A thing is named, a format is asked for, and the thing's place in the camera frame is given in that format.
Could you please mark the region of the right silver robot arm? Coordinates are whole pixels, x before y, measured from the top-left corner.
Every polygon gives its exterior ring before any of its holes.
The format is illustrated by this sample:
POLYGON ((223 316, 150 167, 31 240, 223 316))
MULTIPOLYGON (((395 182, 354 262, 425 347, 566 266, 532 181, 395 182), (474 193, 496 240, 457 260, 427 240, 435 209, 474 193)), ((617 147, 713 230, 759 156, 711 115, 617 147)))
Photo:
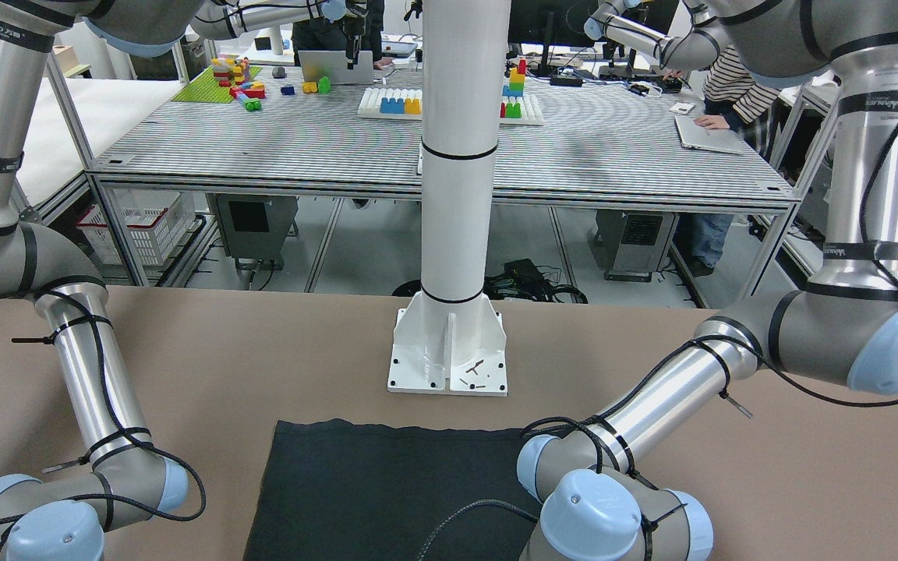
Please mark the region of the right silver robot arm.
POLYGON ((168 52, 200 1, 0 1, 0 299, 24 298, 49 324, 87 451, 88 475, 0 477, 0 559, 100 560, 104 533, 177 509, 196 470, 152 443, 129 386, 109 298, 92 260, 10 205, 55 36, 78 19, 139 56, 168 52))

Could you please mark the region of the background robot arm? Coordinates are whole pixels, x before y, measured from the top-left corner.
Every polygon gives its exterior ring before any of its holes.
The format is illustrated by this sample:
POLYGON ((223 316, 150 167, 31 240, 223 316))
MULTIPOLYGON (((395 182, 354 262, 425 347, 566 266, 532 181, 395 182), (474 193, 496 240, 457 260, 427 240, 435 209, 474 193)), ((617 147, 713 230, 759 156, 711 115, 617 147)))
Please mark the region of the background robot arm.
POLYGON ((662 69, 680 71, 712 66, 733 43, 719 18, 702 1, 684 1, 691 28, 683 37, 669 37, 624 17, 624 12, 639 4, 641 1, 599 1, 584 22, 585 35, 595 41, 606 38, 624 44, 652 57, 662 69))

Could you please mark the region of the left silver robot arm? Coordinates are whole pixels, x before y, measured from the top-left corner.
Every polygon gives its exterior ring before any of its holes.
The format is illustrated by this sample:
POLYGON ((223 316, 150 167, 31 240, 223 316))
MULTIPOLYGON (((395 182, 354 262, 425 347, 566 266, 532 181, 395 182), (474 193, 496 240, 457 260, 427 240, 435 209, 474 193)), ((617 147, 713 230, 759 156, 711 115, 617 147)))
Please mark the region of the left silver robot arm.
POLYGON ((563 438, 533 437, 517 476, 541 502, 524 560, 705 560, 712 522, 691 495, 652 486, 637 461, 712 397, 759 369, 884 395, 898 404, 898 1, 689 2, 667 42, 673 69, 733 45, 762 84, 827 69, 840 79, 823 264, 803 290, 736 301, 696 328, 624 397, 563 438))

